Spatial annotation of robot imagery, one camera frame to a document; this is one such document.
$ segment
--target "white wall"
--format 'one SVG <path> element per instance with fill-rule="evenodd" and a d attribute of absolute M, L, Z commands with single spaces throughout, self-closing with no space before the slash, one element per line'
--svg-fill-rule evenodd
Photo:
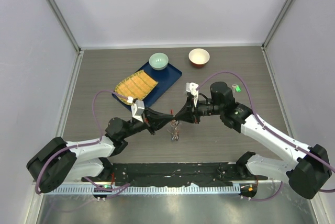
<path fill-rule="evenodd" d="M 45 0 L 0 0 L 0 223 L 22 224 L 28 160 L 51 138 L 75 51 Z"/>
<path fill-rule="evenodd" d="M 262 43 L 285 0 L 56 0 L 82 47 Z"/>
<path fill-rule="evenodd" d="M 334 42 L 335 0 L 295 0 L 267 51 L 295 137 L 324 146 L 333 166 Z M 335 188 L 334 174 L 324 188 Z M 326 197 L 332 214 L 335 194 Z"/>

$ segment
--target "light green bowl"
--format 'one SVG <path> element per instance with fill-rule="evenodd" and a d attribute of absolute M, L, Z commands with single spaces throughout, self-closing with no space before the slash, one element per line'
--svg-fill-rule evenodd
<path fill-rule="evenodd" d="M 169 63 L 169 58 L 164 53 L 155 53 L 149 58 L 150 66 L 157 71 L 164 70 Z"/>

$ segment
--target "white bracket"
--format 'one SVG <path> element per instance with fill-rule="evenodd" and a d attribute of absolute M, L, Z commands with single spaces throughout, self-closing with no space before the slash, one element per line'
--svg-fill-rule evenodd
<path fill-rule="evenodd" d="M 283 183 L 287 184 L 288 184 L 288 177 L 286 175 L 286 172 L 292 169 L 284 161 L 265 158 L 258 154 L 252 156 L 248 160 L 246 167 L 248 168 L 251 174 L 263 175 L 268 178 L 280 180 Z"/>
<path fill-rule="evenodd" d="M 128 97 L 127 98 L 127 103 L 132 104 L 133 101 L 134 101 L 133 97 Z"/>
<path fill-rule="evenodd" d="M 186 83 L 186 91 L 190 92 L 193 95 L 194 106 L 197 106 L 198 98 L 199 98 L 199 91 L 197 88 L 199 87 L 196 83 Z"/>
<path fill-rule="evenodd" d="M 143 122 L 142 113 L 144 112 L 144 109 L 144 102 L 142 100 L 136 100 L 135 103 L 131 105 L 132 117 Z"/>
<path fill-rule="evenodd" d="M 85 140 L 85 141 L 79 141 L 79 142 L 66 142 L 66 146 L 70 147 L 72 145 L 79 146 L 80 144 L 88 144 L 88 143 L 95 143 L 99 139 L 92 139 L 92 140 Z M 86 147 L 77 147 L 77 148 L 72 148 L 71 152 L 75 153 L 76 156 L 76 163 L 95 159 L 96 157 L 109 157 L 115 147 L 113 145 L 113 142 L 106 136 L 103 136 L 101 138 L 100 143 L 89 145 Z"/>
<path fill-rule="evenodd" d="M 64 181 L 70 182 L 74 180 L 80 180 L 85 176 L 96 177 L 103 171 L 103 169 L 104 166 L 99 158 L 83 162 L 75 162 Z"/>
<path fill-rule="evenodd" d="M 282 133 L 278 129 L 274 128 L 267 122 L 265 122 L 260 116 L 259 119 L 263 122 L 266 127 L 271 129 L 272 131 L 276 132 L 278 135 L 282 136 L 283 138 L 287 139 L 289 142 L 298 146 L 300 148 L 305 149 L 309 152 L 309 145 L 305 143 L 301 143 L 288 135 Z M 305 153 L 297 150 L 296 148 L 288 145 L 287 143 L 280 140 L 278 137 L 272 135 L 269 131 L 265 130 L 255 118 L 255 115 L 250 115 L 246 120 L 245 123 L 241 125 L 241 133 L 253 138 L 254 140 L 258 141 L 260 144 L 264 145 L 275 154 L 277 154 L 283 161 L 285 161 L 290 169 L 294 169 L 298 164 L 298 158 L 304 158 L 306 155 Z"/>

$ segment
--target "gray tabletop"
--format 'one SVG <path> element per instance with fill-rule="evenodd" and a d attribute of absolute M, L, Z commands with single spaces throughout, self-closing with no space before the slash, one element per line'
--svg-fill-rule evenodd
<path fill-rule="evenodd" d="M 257 113 L 279 130 L 286 132 L 283 116 L 274 92 L 260 47 L 211 47 L 210 61 L 202 69 L 193 68 L 188 60 L 192 48 L 163 49 L 115 49 L 86 50 L 73 94 L 65 141 L 80 141 L 97 138 L 97 126 L 92 116 L 91 104 L 94 95 L 102 89 L 114 89 L 124 78 L 131 75 L 150 55 L 163 52 L 170 63 L 183 72 L 151 108 L 162 113 L 173 109 L 178 112 L 185 104 L 186 82 L 201 83 L 206 77 L 220 70 L 239 73 L 251 90 Z M 242 92 L 235 93 L 236 101 L 249 105 L 245 89 L 229 74 L 219 75 L 200 90 L 210 96 L 209 86 L 224 81 L 229 86 L 237 83 Z M 110 94 L 101 94 L 96 101 L 96 114 L 103 129 L 112 117 L 124 120 L 131 113 Z M 110 158 L 113 162 L 223 162 L 236 161 L 246 151 L 275 158 L 276 155 L 251 138 L 228 129 L 218 116 L 203 117 L 199 125 L 183 123 L 178 142 L 170 140 L 167 128 L 152 136 L 143 131 L 126 139 L 129 145 L 119 155 Z"/>

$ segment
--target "navy blue plate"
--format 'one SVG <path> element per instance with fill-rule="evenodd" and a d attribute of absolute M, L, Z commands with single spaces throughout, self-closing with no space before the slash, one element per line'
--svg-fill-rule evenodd
<path fill-rule="evenodd" d="M 182 72 L 171 64 L 168 64 L 164 70 L 156 71 L 150 66 L 149 62 L 147 62 L 135 72 L 140 70 L 144 70 L 144 72 L 146 72 L 152 79 L 158 82 L 156 87 L 143 99 L 144 105 L 148 107 L 153 105 L 153 103 L 155 103 L 157 99 L 182 76 Z M 129 105 L 121 102 L 121 100 L 119 100 L 114 94 L 112 94 L 112 96 L 131 111 L 131 107 Z"/>

